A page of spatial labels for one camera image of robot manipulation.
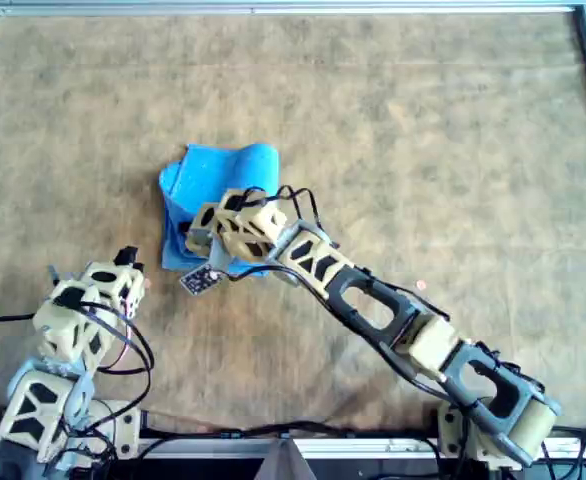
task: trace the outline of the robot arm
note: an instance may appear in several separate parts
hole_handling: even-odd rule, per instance
[[[90,263],[78,279],[54,280],[32,320],[39,355],[9,383],[0,422],[0,478],[63,477],[106,456],[136,455],[139,410],[129,402],[93,398],[93,376],[114,337],[139,350],[117,330],[118,323],[135,329],[131,320],[144,297],[136,252],[126,247],[112,263]],[[144,363],[152,368],[146,358]]]
[[[277,197],[255,189],[229,190],[219,204],[205,204],[188,230],[186,246],[209,260],[183,284],[200,293],[215,283],[207,280],[211,272],[225,272],[234,257],[264,264],[253,272],[272,270],[287,282],[302,283],[398,375],[418,386],[418,374],[437,382],[443,392],[429,393],[467,416],[493,450],[529,466],[560,414],[557,402],[483,343],[463,338],[439,309],[356,266],[318,226],[304,220],[287,224]],[[344,299],[349,288],[386,305],[393,320],[382,329],[374,327]],[[464,385],[467,364],[495,384],[497,394],[490,401]]]

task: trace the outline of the folded cloth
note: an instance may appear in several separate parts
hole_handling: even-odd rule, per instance
[[[182,161],[160,173],[165,210],[162,268],[191,270],[206,261],[186,248],[179,228],[193,221],[203,203],[219,202],[229,188],[260,187],[275,195],[279,170],[279,155],[270,145],[256,143],[239,150],[189,145]],[[242,273],[251,266],[236,259],[229,271]]]

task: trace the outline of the brown fabric surface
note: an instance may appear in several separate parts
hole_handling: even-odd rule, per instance
[[[188,296],[159,266],[157,176],[186,143],[281,152],[342,251],[425,294],[586,424],[586,77],[570,17],[0,18],[0,315],[46,265],[138,245],[144,407],[246,427],[419,426],[432,402],[303,290]],[[33,341],[0,326],[0,403]],[[134,355],[127,357],[134,364]],[[139,378],[98,377],[102,398]]]

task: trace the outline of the blue cloth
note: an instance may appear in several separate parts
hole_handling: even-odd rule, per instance
[[[162,268],[191,270],[205,259],[187,250],[182,222],[192,222],[203,203],[219,202],[229,188],[261,187],[269,195],[277,192],[280,158],[275,148],[256,143],[239,150],[189,145],[181,162],[160,173],[164,194],[164,246]],[[234,260],[229,268],[237,274],[249,264]]]

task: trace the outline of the tan cloth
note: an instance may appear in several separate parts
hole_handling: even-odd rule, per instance
[[[38,307],[47,264],[137,245],[144,406],[168,423],[422,425],[432,402],[306,292],[192,298],[160,269],[159,171],[188,142],[258,141],[349,258],[424,280],[586,424],[586,77],[562,14],[0,18],[0,315]],[[0,403],[31,331],[0,326]]]

